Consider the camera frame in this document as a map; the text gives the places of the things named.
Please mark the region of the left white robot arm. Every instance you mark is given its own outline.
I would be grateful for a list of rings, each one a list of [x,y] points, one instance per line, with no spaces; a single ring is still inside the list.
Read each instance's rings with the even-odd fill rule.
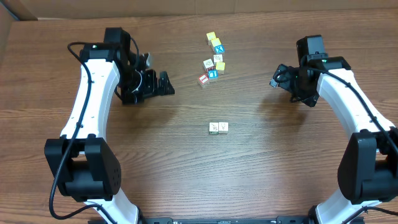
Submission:
[[[141,54],[120,27],[107,28],[102,42],[82,42],[75,57],[81,80],[71,115],[60,137],[44,146],[53,174],[51,193],[96,210],[103,223],[144,223],[121,188],[121,165],[106,141],[109,109],[114,96],[136,105],[175,90],[167,72],[151,69],[150,54]]]

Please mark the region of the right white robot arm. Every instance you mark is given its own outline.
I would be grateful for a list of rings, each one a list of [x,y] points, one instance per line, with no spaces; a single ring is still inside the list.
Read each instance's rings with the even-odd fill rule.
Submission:
[[[280,64],[270,85],[291,94],[290,102],[314,107],[319,98],[331,106],[347,136],[338,167],[338,189],[295,223],[363,223],[370,210],[397,197],[397,127],[373,106],[343,57],[329,57],[320,35],[296,43],[298,67]]]

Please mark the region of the plain deer wooden block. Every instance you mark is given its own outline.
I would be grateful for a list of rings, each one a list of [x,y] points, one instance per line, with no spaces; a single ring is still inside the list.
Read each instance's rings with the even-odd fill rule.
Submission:
[[[229,131],[229,123],[228,122],[219,122],[218,123],[218,133],[219,134],[227,134]]]

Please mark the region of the red I wooden block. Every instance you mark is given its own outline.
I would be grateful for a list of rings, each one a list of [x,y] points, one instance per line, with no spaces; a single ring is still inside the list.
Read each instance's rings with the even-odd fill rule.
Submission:
[[[199,76],[198,83],[202,88],[205,88],[210,83],[210,79],[208,78],[208,75],[206,73],[204,73],[201,76]]]

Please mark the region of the green sided wooden block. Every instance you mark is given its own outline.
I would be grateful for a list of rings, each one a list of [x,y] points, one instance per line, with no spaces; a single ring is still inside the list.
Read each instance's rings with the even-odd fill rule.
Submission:
[[[210,122],[209,123],[209,133],[210,134],[218,134],[219,133],[219,122]]]

